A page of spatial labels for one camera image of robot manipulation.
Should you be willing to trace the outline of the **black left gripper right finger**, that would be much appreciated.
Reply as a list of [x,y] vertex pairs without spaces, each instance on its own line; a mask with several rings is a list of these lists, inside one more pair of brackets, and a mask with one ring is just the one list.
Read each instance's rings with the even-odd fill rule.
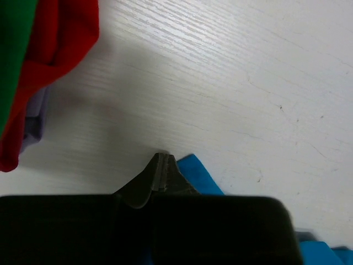
[[302,264],[291,217],[272,197],[202,195],[172,155],[151,197],[154,264]]

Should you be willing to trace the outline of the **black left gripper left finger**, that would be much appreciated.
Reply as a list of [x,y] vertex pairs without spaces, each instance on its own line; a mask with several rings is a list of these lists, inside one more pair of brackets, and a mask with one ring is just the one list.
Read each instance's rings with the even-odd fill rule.
[[151,264],[143,211],[165,155],[111,194],[1,197],[2,264]]

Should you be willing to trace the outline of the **blue t-shirt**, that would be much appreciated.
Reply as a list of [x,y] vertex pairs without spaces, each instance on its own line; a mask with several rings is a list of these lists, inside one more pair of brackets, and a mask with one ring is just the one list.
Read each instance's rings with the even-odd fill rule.
[[[188,155],[177,161],[180,173],[202,195],[224,195],[206,168],[195,155]],[[352,250],[339,247],[331,248],[325,242],[312,240],[310,234],[295,232],[302,264],[351,264]]]

